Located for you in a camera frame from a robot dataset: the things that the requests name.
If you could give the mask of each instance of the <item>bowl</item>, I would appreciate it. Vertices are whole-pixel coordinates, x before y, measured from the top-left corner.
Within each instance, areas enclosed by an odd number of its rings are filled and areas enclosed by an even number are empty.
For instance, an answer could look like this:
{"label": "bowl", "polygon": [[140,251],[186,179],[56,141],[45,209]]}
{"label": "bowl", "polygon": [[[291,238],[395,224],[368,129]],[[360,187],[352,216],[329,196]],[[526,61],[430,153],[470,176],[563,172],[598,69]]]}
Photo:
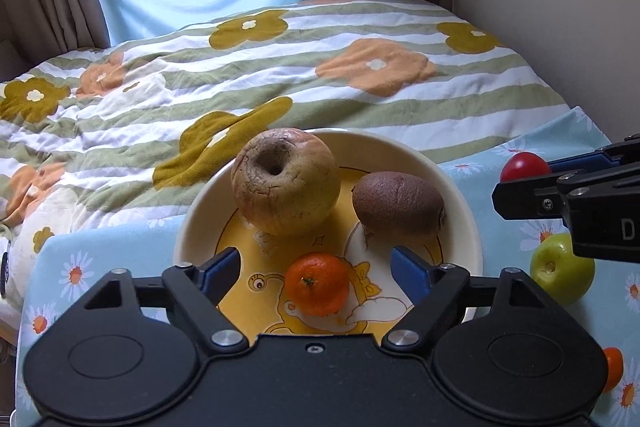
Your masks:
{"label": "bowl", "polygon": [[[300,238],[279,238],[255,229],[236,207],[230,181],[233,162],[210,179],[193,201],[174,250],[174,263],[203,264],[233,246],[242,257],[239,280],[220,310],[251,342],[260,333],[325,335],[372,333],[380,341],[412,307],[389,268],[392,245],[365,237],[351,205],[351,188],[368,172],[399,171],[429,179],[444,198],[447,219],[428,245],[407,245],[431,264],[454,263],[482,275],[482,246],[471,209],[451,178],[435,163],[394,140],[367,132],[322,128],[308,131],[331,149],[342,188],[327,221]],[[283,295],[283,274],[307,251],[327,251],[348,261],[350,295],[338,314],[311,317]],[[473,316],[468,309],[465,320]]]}

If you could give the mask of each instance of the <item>floral duvet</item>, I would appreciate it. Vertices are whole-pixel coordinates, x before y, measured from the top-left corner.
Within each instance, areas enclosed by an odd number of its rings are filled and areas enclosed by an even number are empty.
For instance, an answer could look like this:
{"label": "floral duvet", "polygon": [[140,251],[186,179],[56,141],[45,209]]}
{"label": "floral duvet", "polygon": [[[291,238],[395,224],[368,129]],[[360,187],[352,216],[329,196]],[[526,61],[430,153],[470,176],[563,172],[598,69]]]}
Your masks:
{"label": "floral duvet", "polygon": [[20,311],[54,235],[184,214],[267,128],[366,129],[444,162],[567,110],[494,36],[420,0],[308,1],[52,58],[0,84],[6,300]]}

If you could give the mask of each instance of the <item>cherry tomato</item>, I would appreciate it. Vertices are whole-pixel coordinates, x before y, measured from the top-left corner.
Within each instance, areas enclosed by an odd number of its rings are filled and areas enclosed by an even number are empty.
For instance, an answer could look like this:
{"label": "cherry tomato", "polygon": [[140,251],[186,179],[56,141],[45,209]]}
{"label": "cherry tomato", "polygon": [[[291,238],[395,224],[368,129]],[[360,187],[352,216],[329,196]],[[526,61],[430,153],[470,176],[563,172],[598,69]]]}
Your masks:
{"label": "cherry tomato", "polygon": [[551,172],[551,167],[540,156],[532,152],[519,152],[504,164],[500,172],[500,182],[543,176]]}
{"label": "cherry tomato", "polygon": [[625,368],[622,362],[622,352],[617,347],[605,347],[603,351],[604,356],[607,357],[609,376],[602,392],[608,393],[622,380],[622,373]]}

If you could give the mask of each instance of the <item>green apple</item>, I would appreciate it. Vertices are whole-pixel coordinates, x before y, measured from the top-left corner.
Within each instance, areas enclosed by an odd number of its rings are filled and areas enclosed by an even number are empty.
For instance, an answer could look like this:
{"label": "green apple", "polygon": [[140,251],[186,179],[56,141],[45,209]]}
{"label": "green apple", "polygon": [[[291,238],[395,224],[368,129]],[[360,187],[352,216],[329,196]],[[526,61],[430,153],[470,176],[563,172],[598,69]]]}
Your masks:
{"label": "green apple", "polygon": [[582,297],[596,272],[593,259],[577,257],[569,233],[555,233],[536,248],[531,257],[530,277],[562,306]]}

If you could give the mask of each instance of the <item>kiwi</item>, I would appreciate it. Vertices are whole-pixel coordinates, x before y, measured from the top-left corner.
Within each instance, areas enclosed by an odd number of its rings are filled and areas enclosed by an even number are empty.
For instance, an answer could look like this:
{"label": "kiwi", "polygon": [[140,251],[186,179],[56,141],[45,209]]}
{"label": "kiwi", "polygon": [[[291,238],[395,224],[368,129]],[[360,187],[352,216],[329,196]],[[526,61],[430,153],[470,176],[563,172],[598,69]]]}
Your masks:
{"label": "kiwi", "polygon": [[396,241],[426,241],[444,222],[444,199],[434,185],[404,172],[372,172],[352,194],[353,210],[367,232]]}

